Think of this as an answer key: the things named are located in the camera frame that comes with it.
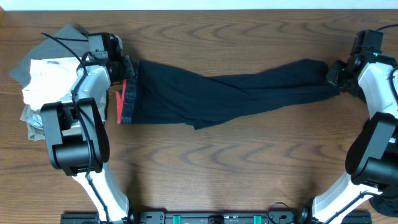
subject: white cloth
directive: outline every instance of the white cloth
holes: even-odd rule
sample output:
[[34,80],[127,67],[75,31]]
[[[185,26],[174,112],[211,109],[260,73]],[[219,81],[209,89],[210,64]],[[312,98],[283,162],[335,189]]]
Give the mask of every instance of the white cloth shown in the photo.
[[24,103],[40,110],[45,103],[57,102],[67,94],[77,79],[79,61],[74,58],[54,58],[30,61],[30,83],[22,89]]

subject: white wall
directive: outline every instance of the white wall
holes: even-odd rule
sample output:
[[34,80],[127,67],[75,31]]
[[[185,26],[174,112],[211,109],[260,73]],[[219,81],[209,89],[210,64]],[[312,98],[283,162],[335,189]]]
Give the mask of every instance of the white wall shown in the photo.
[[0,0],[5,11],[398,9],[398,0]]

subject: gray cloth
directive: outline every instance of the gray cloth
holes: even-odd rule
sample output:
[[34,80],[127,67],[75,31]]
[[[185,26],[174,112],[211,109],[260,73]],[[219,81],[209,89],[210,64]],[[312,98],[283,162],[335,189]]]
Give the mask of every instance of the gray cloth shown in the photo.
[[[72,25],[67,25],[58,31],[55,37],[63,37],[68,39],[80,39],[86,40],[87,38],[77,31]],[[61,40],[66,46],[71,48],[77,55],[82,56],[84,53],[89,51],[88,42],[82,41],[69,41]],[[23,87],[26,87],[30,82],[30,60],[31,59],[51,59],[51,58],[63,58],[72,57],[73,55],[60,44],[54,40],[47,39],[34,49],[32,49],[19,63],[10,71],[10,77],[17,80]],[[101,98],[98,109],[103,121],[106,120],[105,109],[106,109],[107,93]],[[40,114],[38,111],[30,109],[29,105],[26,105],[22,115],[21,121],[27,121],[32,114]],[[29,140],[42,140],[44,139],[44,132],[42,129],[35,128],[34,126],[27,123],[28,139]]]

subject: wood grain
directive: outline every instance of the wood grain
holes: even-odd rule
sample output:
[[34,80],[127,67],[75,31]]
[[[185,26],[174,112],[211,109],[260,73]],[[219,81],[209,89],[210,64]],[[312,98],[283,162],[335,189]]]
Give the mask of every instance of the wood grain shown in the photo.
[[[59,223],[65,211],[93,211],[83,189],[54,170],[43,141],[19,121],[21,86],[9,71],[66,24],[112,32],[125,53],[202,75],[254,73],[302,58],[345,60],[355,33],[398,23],[397,11],[7,12],[0,26],[0,222]],[[398,57],[398,29],[385,54]],[[344,171],[367,107],[341,94],[195,131],[184,124],[117,125],[111,89],[106,123],[110,166],[138,209],[266,210],[298,207]],[[375,223],[396,223],[376,213]]]

